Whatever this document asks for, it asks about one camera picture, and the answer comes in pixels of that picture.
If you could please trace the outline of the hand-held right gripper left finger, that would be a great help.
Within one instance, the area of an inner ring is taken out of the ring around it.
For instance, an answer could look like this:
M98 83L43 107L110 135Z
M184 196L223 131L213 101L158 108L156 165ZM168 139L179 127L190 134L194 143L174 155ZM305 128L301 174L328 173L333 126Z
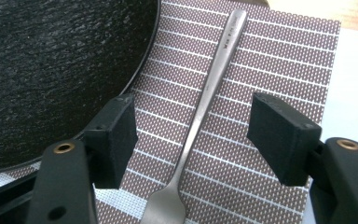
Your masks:
M97 189L118 189L138 141L134 96L111 99L83 130L91 181Z

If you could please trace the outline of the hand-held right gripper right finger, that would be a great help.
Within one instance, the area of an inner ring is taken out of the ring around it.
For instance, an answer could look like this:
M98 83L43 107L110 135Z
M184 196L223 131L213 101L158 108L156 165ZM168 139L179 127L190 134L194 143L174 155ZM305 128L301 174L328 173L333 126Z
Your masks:
M308 153L319 144L322 128L282 99L255 92L247 138L281 184L304 186Z

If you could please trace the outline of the silver fork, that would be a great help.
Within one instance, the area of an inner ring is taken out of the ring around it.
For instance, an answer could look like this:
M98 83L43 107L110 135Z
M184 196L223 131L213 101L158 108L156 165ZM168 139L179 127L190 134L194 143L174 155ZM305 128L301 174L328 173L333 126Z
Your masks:
M227 18L172 178L164 188L149 196L141 224L185 223L186 206L180 195L180 184L193 146L212 106L213 98L222 84L230 60L241 39L247 16L248 13L244 9L235 9Z

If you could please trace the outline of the black round plate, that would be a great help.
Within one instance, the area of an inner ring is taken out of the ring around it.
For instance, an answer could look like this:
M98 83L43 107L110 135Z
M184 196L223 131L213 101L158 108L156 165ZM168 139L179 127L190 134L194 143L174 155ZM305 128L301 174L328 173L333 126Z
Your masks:
M161 0L0 0L0 172L78 135L145 64Z

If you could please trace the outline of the striped brown placemat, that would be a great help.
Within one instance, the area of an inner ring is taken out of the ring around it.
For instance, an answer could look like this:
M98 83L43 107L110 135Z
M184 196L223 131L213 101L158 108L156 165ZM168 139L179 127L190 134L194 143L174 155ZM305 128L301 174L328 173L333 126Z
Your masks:
M156 36L131 85L138 142L119 189L96 193L103 223L137 224L164 187L185 141L219 37L238 4L161 0ZM324 112L340 25L248 6L248 20L181 185L186 224L300 224L307 187L286 187L247 139L255 92L315 122ZM0 172L0 186L38 161Z

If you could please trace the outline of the white table sheet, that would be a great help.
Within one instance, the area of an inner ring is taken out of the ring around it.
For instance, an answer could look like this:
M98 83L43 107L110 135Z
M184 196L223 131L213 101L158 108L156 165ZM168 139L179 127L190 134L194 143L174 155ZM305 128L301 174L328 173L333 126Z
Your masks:
M339 32L321 124L323 141L344 137L358 142L358 31Z

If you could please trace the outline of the wooden table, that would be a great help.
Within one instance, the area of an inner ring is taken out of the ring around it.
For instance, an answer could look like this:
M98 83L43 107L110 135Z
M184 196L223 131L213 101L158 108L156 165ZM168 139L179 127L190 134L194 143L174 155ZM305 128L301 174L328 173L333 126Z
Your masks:
M358 0L268 0L271 9L328 20L358 31Z

